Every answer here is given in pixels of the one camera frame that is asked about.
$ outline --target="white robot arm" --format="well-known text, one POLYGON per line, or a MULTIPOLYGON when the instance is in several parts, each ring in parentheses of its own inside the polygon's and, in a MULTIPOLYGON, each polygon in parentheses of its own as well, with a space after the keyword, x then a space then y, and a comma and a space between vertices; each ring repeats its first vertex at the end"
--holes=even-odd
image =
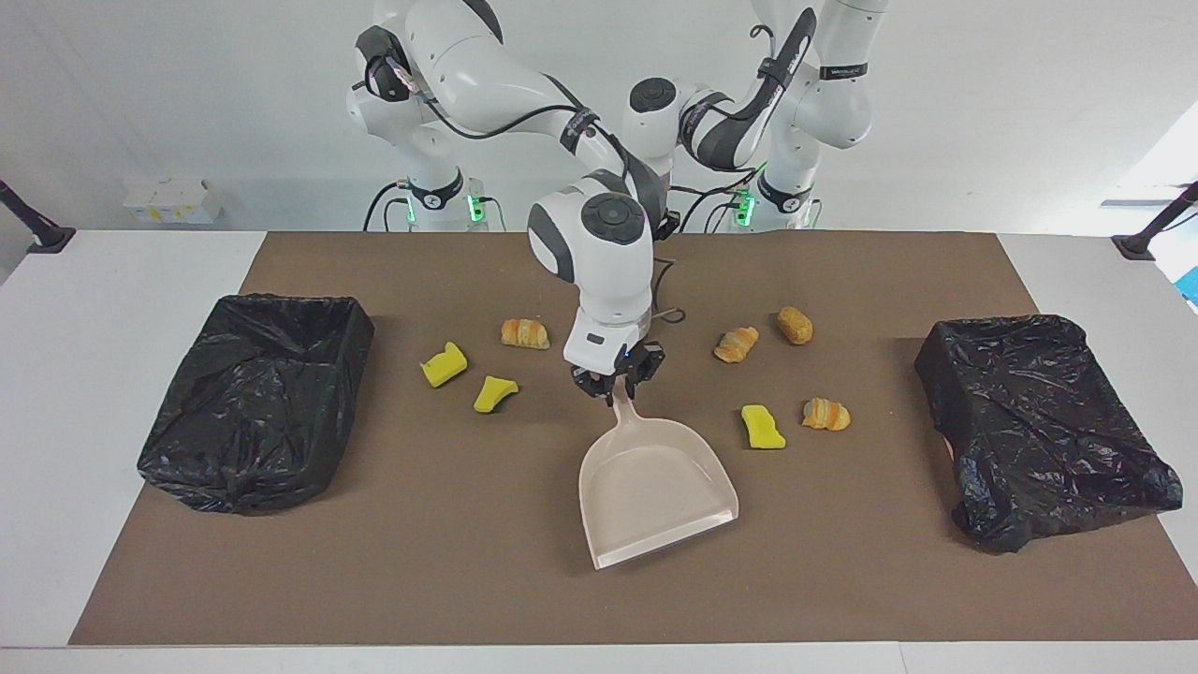
MULTIPOLYGON (((664 359, 645 342, 651 321, 653 232, 666 217, 668 165, 629 151, 598 116, 552 77, 514 60, 484 0, 395 0, 363 32, 364 89, 382 101, 426 108, 452 130, 489 138, 507 130, 550 135, 588 172, 539 199, 528 214, 537 259, 579 287, 579 309, 564 357, 574 381, 610 400, 616 377, 625 385, 653 376, 664 359)), ((752 154, 769 115, 811 42, 807 11, 787 34, 776 59, 763 62, 760 83, 725 109, 727 96, 689 87, 654 115, 671 125, 670 151, 682 144, 701 163, 733 170, 752 154)))
MULTIPOLYGON (((786 25, 798 11, 778 0, 752 4, 770 25, 786 25)), ((752 186, 754 229, 793 226, 811 196, 819 145, 852 147, 870 132, 873 114, 863 80, 889 6, 890 0, 825 0, 815 37, 821 67, 803 63, 769 123, 769 163, 752 186)))

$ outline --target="croissant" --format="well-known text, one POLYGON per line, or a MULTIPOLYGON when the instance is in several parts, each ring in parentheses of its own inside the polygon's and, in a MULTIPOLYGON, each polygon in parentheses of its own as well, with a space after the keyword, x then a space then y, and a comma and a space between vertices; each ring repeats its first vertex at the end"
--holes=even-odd
POLYGON ((843 431, 853 423, 848 408, 827 399, 811 399, 803 406, 803 426, 807 429, 827 429, 843 431))
POLYGON ((782 328, 782 334, 786 334, 792 345, 806 345, 811 341, 813 330, 811 318, 794 306, 782 306, 782 310, 778 311, 778 326, 782 328))
POLYGON ((509 317, 503 321, 500 341, 509 347, 545 351, 549 348, 549 330, 539 320, 509 317))
POLYGON ((749 350, 756 344, 756 327, 737 327, 724 333, 720 346, 715 348, 715 358, 724 363, 740 363, 745 360, 749 350))

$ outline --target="black trash bag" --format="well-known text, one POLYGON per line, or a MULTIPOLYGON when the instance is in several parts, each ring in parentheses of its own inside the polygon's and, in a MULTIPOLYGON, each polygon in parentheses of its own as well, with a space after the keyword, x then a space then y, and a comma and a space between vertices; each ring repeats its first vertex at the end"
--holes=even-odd
POLYGON ((1016 552, 1181 508, 1181 482, 1058 315, 937 322, 915 359, 970 539, 1016 552))
POLYGON ((222 297, 167 390, 138 472, 199 511, 249 515, 323 492, 373 336, 352 297, 222 297))

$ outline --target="green led light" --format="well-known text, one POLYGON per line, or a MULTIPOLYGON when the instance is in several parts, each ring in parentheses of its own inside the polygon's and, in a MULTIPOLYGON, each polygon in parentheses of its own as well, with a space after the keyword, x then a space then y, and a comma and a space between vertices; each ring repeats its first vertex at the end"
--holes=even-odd
POLYGON ((749 220, 752 219, 752 210, 757 205, 757 198, 750 194, 748 189, 739 190, 738 196, 737 224, 749 226, 749 220))
POLYGON ((482 221, 486 213, 483 211, 483 204, 478 201, 477 198, 466 195, 466 201, 470 202, 470 219, 474 221, 482 221))

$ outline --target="beige dustpan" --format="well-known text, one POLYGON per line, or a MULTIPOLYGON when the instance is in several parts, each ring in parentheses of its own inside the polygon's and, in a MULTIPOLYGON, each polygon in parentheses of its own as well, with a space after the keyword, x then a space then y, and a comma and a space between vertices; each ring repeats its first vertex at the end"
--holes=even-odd
POLYGON ((622 383, 616 427, 582 457, 579 505, 595 569, 737 518, 737 492, 710 445, 689 427, 636 414, 622 383))

